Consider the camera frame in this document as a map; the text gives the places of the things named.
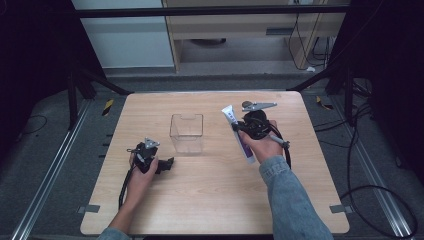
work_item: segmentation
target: hand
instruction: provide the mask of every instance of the hand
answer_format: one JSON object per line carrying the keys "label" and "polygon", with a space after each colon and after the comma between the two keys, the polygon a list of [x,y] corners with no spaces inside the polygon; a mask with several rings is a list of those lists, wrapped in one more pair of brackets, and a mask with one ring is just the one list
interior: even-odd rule
{"label": "hand", "polygon": [[[130,156],[130,165],[134,159],[134,154]],[[132,208],[136,208],[142,201],[150,183],[153,180],[153,176],[158,168],[158,159],[155,157],[150,164],[150,169],[143,174],[138,167],[132,170],[130,181],[127,186],[127,196],[125,198],[124,205],[129,205]]]}
{"label": "hand", "polygon": [[[269,122],[277,127],[276,121],[270,120]],[[270,157],[283,154],[281,145],[272,140],[269,136],[266,136],[260,140],[253,140],[247,133],[243,131],[239,131],[238,133],[243,142],[246,143],[255,153],[259,163],[264,162]]]}

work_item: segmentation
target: blue denim jacket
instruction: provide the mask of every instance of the blue denim jacket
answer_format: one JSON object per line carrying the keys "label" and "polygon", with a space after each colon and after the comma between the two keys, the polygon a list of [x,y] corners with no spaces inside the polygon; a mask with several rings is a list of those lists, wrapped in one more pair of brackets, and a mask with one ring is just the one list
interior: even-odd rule
{"label": "blue denim jacket", "polygon": [[[259,167],[268,187],[275,240],[333,239],[309,197],[283,156],[274,156]],[[114,228],[106,228],[99,239],[129,239]]]}

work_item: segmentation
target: wooden tabletop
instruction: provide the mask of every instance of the wooden tabletop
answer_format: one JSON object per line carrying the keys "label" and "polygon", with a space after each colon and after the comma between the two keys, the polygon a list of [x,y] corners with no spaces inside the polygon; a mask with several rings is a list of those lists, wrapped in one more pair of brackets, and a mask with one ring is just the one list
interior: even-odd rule
{"label": "wooden tabletop", "polygon": [[[128,148],[145,137],[160,142],[157,156],[175,157],[170,171],[156,175],[131,233],[156,234],[271,234],[272,218],[267,188],[258,168],[247,164],[221,110],[233,105],[241,120],[243,101],[277,102],[265,109],[290,141],[292,169],[305,187],[318,215],[332,233],[346,233],[344,213],[333,180],[297,92],[142,93],[128,96],[100,171],[81,232],[100,234],[118,211],[118,196],[129,168]],[[201,154],[177,153],[169,137],[173,114],[203,114]]]}

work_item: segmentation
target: person's left hand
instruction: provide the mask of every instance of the person's left hand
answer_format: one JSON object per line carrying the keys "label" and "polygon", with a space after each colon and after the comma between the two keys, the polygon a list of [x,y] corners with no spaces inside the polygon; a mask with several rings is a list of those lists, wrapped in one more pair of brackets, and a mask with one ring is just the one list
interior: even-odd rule
{"label": "person's left hand", "polygon": [[[130,165],[134,159],[134,154],[130,156]],[[127,186],[127,196],[125,198],[124,205],[127,207],[136,208],[142,201],[150,183],[153,180],[153,176],[158,168],[159,160],[155,159],[150,164],[150,169],[146,173],[142,173],[138,167],[132,170],[131,178]]]}

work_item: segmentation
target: floor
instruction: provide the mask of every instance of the floor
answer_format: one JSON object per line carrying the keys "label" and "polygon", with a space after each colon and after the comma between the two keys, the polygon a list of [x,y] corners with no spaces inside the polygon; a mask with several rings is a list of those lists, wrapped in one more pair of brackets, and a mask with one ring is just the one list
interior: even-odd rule
{"label": "floor", "polygon": [[[318,44],[316,53],[321,53],[325,44]],[[222,91],[270,89],[284,90],[293,87],[309,77],[313,72],[298,70],[282,38],[270,39],[227,39],[223,44],[215,41],[187,41],[184,43],[181,69],[178,73],[146,74],[142,78],[111,78],[117,85],[136,92],[148,91]],[[327,96],[323,93],[325,81],[321,81],[302,92],[308,113],[316,129],[333,125],[330,122],[342,119],[340,113],[317,104],[316,96],[336,106],[343,99],[342,94]],[[113,133],[119,119],[125,96],[119,96],[110,90],[95,85],[98,92],[94,101],[89,101],[87,117],[78,132],[66,161],[46,197],[44,206],[37,215],[30,238],[33,239],[89,239],[79,231],[83,214],[78,213],[80,206],[88,204],[97,175],[107,153],[109,134]],[[108,116],[101,115],[108,99],[114,99],[114,105]],[[79,97],[79,106],[87,101]],[[355,106],[366,106],[367,99],[355,97]],[[28,120],[21,139],[11,150],[12,159],[0,175],[0,239],[10,239],[28,206],[37,193],[45,174],[66,137],[69,114],[67,94],[61,92],[48,97],[37,104],[34,117]],[[384,134],[373,120],[372,112],[358,121],[360,142],[365,146],[367,156],[381,175],[383,182],[404,199],[418,219],[419,231],[415,239],[424,239],[422,223],[424,213],[424,187],[418,182],[412,171],[396,167],[395,158]],[[330,131],[317,132],[321,148],[340,195],[347,190],[346,169],[348,167],[348,145],[351,141],[349,128],[341,125]],[[360,151],[354,149],[350,170],[352,186],[372,182]],[[393,234],[392,225],[387,220],[387,212],[381,208],[381,200],[374,190],[360,191],[354,194],[355,202],[366,219],[379,229]],[[349,206],[349,199],[342,203]],[[409,226],[412,219],[400,205]],[[351,229],[348,233],[335,236],[336,239],[387,239],[367,224],[357,213],[348,214]],[[230,239],[249,239],[246,236],[233,236]]]}

